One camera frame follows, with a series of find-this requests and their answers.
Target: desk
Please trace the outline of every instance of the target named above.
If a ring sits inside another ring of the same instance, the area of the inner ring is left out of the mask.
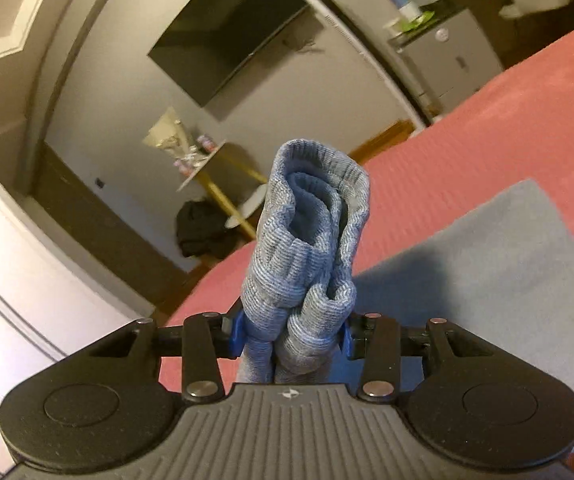
[[[253,213],[253,211],[249,212],[247,211],[248,208],[243,208],[243,212],[241,213],[240,210],[238,210],[238,208],[233,204],[233,202],[231,202],[231,200],[227,197],[227,195],[225,195],[225,193],[211,179],[211,177],[209,176],[208,168],[206,168],[206,166],[215,158],[216,154],[219,153],[220,158],[222,160],[231,164],[233,167],[238,168],[238,170],[242,171],[243,173],[246,173],[252,179],[258,181],[260,183],[260,187],[259,189],[256,190],[253,196],[253,198],[256,199],[254,202],[257,203],[257,206],[259,206],[262,203],[262,201],[259,200],[258,196],[262,194],[262,198],[264,198],[264,193],[266,192],[267,179],[253,168],[250,168],[246,164],[243,164],[242,162],[226,155],[224,152],[221,152],[220,150],[226,143],[227,143],[226,140],[224,142],[221,142],[213,152],[209,153],[209,156],[202,162],[202,164],[198,168],[193,170],[193,173],[190,174],[190,176],[188,176],[182,184],[180,184],[178,191],[182,191],[187,186],[187,184],[189,184],[195,178],[204,188],[204,190],[215,200],[216,204],[218,204],[218,206],[222,209],[222,211],[230,215],[229,219],[227,220],[226,224],[227,227],[229,226],[235,227],[240,225],[241,229],[245,232],[245,234],[247,234],[247,236],[249,236],[251,240],[255,240],[256,229],[254,229],[254,227],[246,220],[245,217],[247,213],[251,214]]]

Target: television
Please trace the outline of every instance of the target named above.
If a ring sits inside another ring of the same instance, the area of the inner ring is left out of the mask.
[[[306,8],[304,0],[190,0],[149,57],[203,107]]]

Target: green object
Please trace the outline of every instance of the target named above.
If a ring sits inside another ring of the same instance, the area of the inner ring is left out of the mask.
[[[432,19],[435,16],[435,14],[436,13],[433,10],[426,10],[425,12],[422,13],[422,16],[420,18],[416,18],[412,22],[401,21],[400,30],[402,30],[403,32],[410,32],[411,30],[416,30],[416,28],[429,22],[429,20]]]

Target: bed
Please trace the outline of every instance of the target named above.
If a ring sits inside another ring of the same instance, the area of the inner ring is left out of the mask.
[[[371,216],[354,262],[359,273],[450,225],[503,189],[535,180],[574,236],[574,31],[507,70],[419,136],[365,164]],[[169,321],[237,299],[248,244],[218,264]],[[236,362],[222,362],[231,383]],[[179,390],[180,359],[165,358],[161,382]]]

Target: gray cloth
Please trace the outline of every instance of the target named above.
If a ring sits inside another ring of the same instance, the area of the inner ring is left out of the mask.
[[[324,380],[355,304],[352,262],[368,215],[369,178],[347,155],[303,139],[278,150],[241,291],[238,382]]]
[[[448,318],[574,390],[574,239],[533,181],[355,283],[358,312],[381,312],[407,326]],[[336,357],[330,380],[355,389],[361,363]],[[422,380],[418,361],[403,359],[404,389]]]

